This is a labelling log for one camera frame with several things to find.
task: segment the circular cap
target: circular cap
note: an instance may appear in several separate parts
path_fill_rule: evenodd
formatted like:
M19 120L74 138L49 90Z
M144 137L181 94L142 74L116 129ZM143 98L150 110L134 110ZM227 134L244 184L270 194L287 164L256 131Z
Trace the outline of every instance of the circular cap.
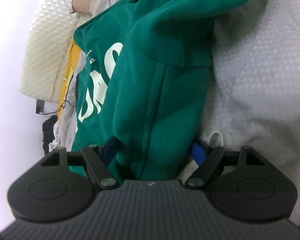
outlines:
M245 179L237 185L241 195L251 199L264 199L274 193L274 185L265 179Z
M38 181L29 189L31 196L38 200L54 200L62 197L66 191L66 184L57 179Z
M101 180L101 185L105 187L111 187L114 186L117 183L117 181L113 178L105 178Z
M199 187L203 184L203 180L200 178L191 178L188 180L187 184L191 187Z

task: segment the bed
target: bed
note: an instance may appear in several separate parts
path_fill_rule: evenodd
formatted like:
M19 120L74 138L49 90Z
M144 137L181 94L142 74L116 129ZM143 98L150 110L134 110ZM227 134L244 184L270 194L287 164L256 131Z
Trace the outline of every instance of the bed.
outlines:
M73 32L117 1L93 0L89 13L75 12L72 0L42 0L39 6L20 91L62 106L50 150L70 151L77 130L75 80L86 55L79 50L69 60ZM214 34L215 81L200 137L207 141L221 130L229 135L229 150L249 144L261 152L297 186L290 220L300 225L300 0L250 0L218 16Z

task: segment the white lettering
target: white lettering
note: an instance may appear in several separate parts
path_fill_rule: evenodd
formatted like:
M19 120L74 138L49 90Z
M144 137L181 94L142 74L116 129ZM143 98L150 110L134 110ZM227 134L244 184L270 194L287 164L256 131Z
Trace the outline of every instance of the white lettering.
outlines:
M107 50L107 52L105 54L105 59L104 59L105 69L106 69L107 75L109 76L110 79L112 77L112 74L113 74L113 71L115 68L115 61L114 61L112 53L115 50L118 53L118 55L120 55L122 47L123 47L123 44L120 42L117 42L117 43L113 44ZM89 62L90 62L90 64L92 64L95 61L96 61L96 59L92 58ZM84 119L86 119L90 115L92 115L93 109L94 109L93 105L96 106L98 114L101 112L101 107L105 101L106 92L108 89L108 86L105 83L105 81L103 80L100 73L93 70L90 73L90 76L91 76L92 82L93 82L93 100L91 100L89 89L87 89L86 102L87 102L88 107L87 107L86 113L82 116L82 106L81 106L81 109L80 109L80 112L78 115L78 120L80 122L83 122Z
M87 101L87 105L88 105L86 113L82 116L82 107L81 107L79 115L78 115L78 119L80 122L83 122L84 119L88 118L93 113L93 103L90 98L89 89L87 89L86 101Z
M106 52L105 54L105 68L106 68L106 72L108 74L108 77L111 78L112 77L112 73L115 67L115 61L112 55L112 52L115 50L118 55L120 55L120 52L122 50L123 44L120 42L117 42L115 44L113 44Z
M105 101L108 86L105 83L105 81L103 80L101 74L98 73L97 71L95 71L95 70L92 71L90 73L90 76L93 81L93 103L96 106L96 108L98 110L98 114L99 114L101 111L100 104L103 105L103 102Z

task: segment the gray ribbed surface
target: gray ribbed surface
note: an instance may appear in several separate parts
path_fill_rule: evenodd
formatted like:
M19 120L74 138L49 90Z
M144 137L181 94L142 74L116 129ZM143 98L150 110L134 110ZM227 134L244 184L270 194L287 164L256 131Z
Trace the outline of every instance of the gray ribbed surface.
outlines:
M16 221L4 240L296 240L300 231L288 221L243 224L216 211L201 191L180 182L126 181L103 191L89 209L55 224Z

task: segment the black cloth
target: black cloth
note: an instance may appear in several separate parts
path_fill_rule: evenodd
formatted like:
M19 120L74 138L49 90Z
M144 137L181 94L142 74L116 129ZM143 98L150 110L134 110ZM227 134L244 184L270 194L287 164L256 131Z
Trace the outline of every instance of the black cloth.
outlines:
M49 143L51 143L54 140L53 126L57 121L58 121L58 116L53 115L42 124L42 132L43 132L42 147L45 155L49 153Z

